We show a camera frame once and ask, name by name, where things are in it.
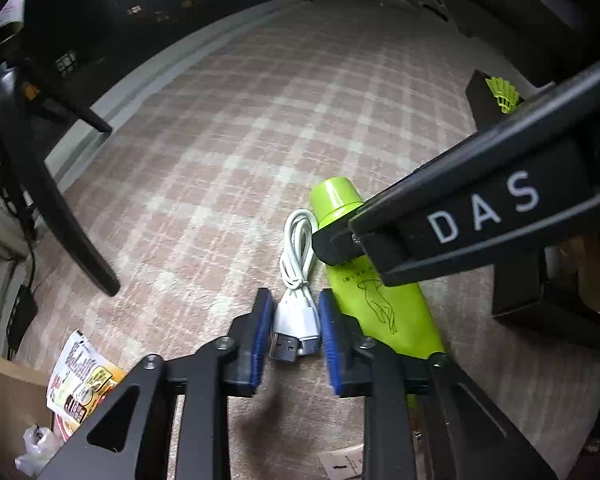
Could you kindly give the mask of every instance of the black cable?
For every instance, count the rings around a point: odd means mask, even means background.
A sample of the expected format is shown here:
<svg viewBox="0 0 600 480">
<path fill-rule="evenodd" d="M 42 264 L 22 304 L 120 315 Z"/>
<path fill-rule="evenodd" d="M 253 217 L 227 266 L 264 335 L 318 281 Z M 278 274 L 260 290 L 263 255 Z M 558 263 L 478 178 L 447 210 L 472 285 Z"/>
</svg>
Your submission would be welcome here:
<svg viewBox="0 0 600 480">
<path fill-rule="evenodd" d="M 27 228 L 27 219 L 25 216 L 25 212 L 20 211 L 16 206 L 15 202 L 9 197 L 9 193 L 7 192 L 6 186 L 3 183 L 3 178 L 4 175 L 0 171 L 0 198 L 4 202 L 4 206 L 5 208 L 7 208 L 7 211 L 20 223 L 22 235 L 24 236 L 24 239 L 27 243 L 27 247 L 29 248 L 29 254 L 31 256 L 31 273 L 29 275 L 29 284 L 27 285 L 27 288 L 33 295 L 33 281 L 36 274 L 36 255 L 33 251 L 33 240 L 29 236 L 29 229 Z"/>
</svg>

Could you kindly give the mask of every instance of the white baseboard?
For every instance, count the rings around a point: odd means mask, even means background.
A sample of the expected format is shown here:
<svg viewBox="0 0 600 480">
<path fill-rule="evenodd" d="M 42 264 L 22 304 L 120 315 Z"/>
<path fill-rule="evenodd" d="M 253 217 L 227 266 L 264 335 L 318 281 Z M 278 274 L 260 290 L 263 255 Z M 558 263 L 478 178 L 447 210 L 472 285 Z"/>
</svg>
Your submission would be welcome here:
<svg viewBox="0 0 600 480">
<path fill-rule="evenodd" d="M 138 111 L 142 102 L 173 81 L 186 69 L 228 41 L 306 0 L 272 0 L 236 12 L 207 25 L 168 46 L 122 78 L 98 99 L 91 109 L 116 131 Z M 60 191 L 66 190 L 85 170 L 110 137 L 83 121 L 77 121 L 53 148 L 46 165 Z"/>
</svg>

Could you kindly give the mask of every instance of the lime green bottle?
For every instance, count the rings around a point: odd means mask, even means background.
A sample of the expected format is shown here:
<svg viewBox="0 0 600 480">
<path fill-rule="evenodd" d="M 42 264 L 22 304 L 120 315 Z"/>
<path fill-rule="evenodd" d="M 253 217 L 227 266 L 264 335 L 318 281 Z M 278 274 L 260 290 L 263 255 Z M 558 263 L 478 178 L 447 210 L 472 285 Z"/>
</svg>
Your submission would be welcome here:
<svg viewBox="0 0 600 480">
<path fill-rule="evenodd" d="M 361 205 L 353 184 L 341 176 L 321 182 L 311 192 L 311 206 L 320 228 Z M 444 351 L 417 283 L 384 286 L 366 256 L 327 266 L 327 277 L 340 311 L 358 318 L 365 335 L 399 354 L 422 359 Z"/>
</svg>

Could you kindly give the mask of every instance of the green bottle cap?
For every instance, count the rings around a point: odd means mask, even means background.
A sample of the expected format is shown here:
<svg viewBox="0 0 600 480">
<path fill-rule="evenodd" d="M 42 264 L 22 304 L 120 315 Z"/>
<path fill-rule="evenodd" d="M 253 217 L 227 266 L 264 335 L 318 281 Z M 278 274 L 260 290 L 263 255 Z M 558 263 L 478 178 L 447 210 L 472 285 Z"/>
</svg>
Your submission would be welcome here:
<svg viewBox="0 0 600 480">
<path fill-rule="evenodd" d="M 318 227 L 330 224 L 363 202 L 351 181 L 343 176 L 328 178 L 314 187 L 310 201 Z"/>
</svg>

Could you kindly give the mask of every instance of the black handheld tool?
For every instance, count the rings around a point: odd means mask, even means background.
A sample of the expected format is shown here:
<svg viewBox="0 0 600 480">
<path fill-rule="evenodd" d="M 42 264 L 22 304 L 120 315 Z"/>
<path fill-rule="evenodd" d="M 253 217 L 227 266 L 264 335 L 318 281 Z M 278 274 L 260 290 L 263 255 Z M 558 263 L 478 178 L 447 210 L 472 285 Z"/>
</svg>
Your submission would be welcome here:
<svg viewBox="0 0 600 480">
<path fill-rule="evenodd" d="M 334 392 L 365 397 L 365 479 L 416 478 L 407 394 L 417 396 L 429 480 L 556 478 L 451 357 L 400 355 L 364 336 L 358 320 L 339 311 L 330 289 L 320 294 L 318 311 Z"/>
<path fill-rule="evenodd" d="M 84 421 L 40 480 L 164 479 L 178 395 L 184 407 L 176 479 L 229 480 L 227 397 L 251 397 L 262 378 L 275 304 L 260 288 L 251 313 L 195 354 L 144 357 Z"/>
<path fill-rule="evenodd" d="M 334 266 L 366 254 L 419 282 L 600 229 L 600 61 L 314 233 Z"/>
</svg>

